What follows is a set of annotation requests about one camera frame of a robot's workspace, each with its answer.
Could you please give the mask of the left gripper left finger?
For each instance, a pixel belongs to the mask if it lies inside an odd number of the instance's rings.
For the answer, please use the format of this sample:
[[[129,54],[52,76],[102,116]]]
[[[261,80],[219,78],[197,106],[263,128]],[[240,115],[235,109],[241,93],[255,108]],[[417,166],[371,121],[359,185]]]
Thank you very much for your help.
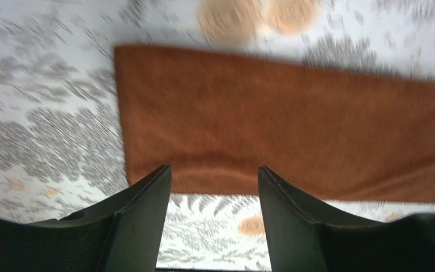
[[[162,165],[62,219],[0,218],[0,271],[154,271],[172,185]]]

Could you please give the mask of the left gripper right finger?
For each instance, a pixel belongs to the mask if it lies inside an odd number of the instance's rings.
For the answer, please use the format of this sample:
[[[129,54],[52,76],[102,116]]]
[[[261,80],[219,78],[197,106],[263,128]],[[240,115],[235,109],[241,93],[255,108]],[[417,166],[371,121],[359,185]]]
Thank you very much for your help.
[[[435,213],[388,223],[362,218],[266,166],[258,191],[273,271],[435,271]]]

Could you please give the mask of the brown towel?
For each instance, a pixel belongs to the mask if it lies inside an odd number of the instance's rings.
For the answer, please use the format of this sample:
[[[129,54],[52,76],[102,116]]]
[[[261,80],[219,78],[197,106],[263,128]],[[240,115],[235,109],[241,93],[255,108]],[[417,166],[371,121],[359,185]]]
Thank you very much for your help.
[[[320,199],[435,203],[435,83],[237,54],[123,45],[114,67],[134,184],[257,194],[265,165]]]

